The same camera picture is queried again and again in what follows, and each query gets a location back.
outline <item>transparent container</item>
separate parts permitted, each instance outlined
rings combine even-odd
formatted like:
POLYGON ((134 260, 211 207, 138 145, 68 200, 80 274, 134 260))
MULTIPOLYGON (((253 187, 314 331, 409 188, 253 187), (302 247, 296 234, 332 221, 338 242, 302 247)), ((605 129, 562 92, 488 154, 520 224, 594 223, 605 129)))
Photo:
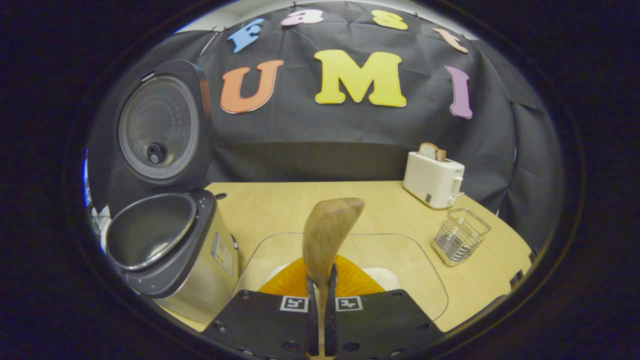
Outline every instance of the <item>transparent container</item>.
MULTIPOLYGON (((257 291, 273 275, 302 257, 301 233, 280 233, 263 240, 240 275, 240 290, 257 291)), ((385 291, 402 289, 432 321, 444 313, 447 292, 422 247, 400 234, 350 234, 339 255, 367 272, 385 291)))
POLYGON ((491 226, 471 210, 453 209, 447 213, 447 220, 442 223, 431 246, 445 265, 455 266, 474 253, 489 230, 491 226))

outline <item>toaster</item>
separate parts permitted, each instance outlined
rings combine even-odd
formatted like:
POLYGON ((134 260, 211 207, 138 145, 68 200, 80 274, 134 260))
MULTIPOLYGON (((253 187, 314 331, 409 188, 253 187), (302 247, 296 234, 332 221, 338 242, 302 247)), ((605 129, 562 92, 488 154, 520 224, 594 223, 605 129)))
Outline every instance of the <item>toaster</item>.
POLYGON ((434 209, 444 209, 456 203, 462 195, 460 185, 465 166, 450 159, 437 161, 409 152, 403 187, 434 209))

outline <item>metal wire utensil holder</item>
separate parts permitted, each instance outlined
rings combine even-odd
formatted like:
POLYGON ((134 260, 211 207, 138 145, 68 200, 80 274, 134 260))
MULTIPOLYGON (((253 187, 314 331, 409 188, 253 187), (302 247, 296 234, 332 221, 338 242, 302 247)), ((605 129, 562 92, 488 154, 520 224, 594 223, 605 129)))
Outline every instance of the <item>metal wire utensil holder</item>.
POLYGON ((445 265, 454 266, 468 259, 491 230, 484 220, 467 208, 447 213, 436 238, 431 243, 445 265))

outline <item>wooden table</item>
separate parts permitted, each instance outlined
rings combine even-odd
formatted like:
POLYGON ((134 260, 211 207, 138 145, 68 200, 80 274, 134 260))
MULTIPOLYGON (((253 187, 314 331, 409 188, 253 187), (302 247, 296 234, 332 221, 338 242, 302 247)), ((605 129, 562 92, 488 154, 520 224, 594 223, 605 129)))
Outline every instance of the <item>wooden table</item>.
MULTIPOLYGON (((492 229, 466 262, 448 267, 431 248, 431 242, 450 209, 429 208, 407 192, 402 181, 213 183, 206 190, 214 194, 227 193, 218 205, 229 231, 238 241, 241 271, 265 238, 280 233, 302 233, 308 214, 320 200, 363 199, 364 211, 351 233, 398 234, 414 239, 422 247, 442 280, 448 298, 446 310, 435 320, 442 331, 452 329, 498 296, 508 294, 509 280, 519 270, 526 273, 531 267, 531 249, 524 240, 467 196, 458 198, 453 208, 470 209, 492 229)), ((418 303, 442 307, 419 293, 409 291, 409 294, 418 303)))

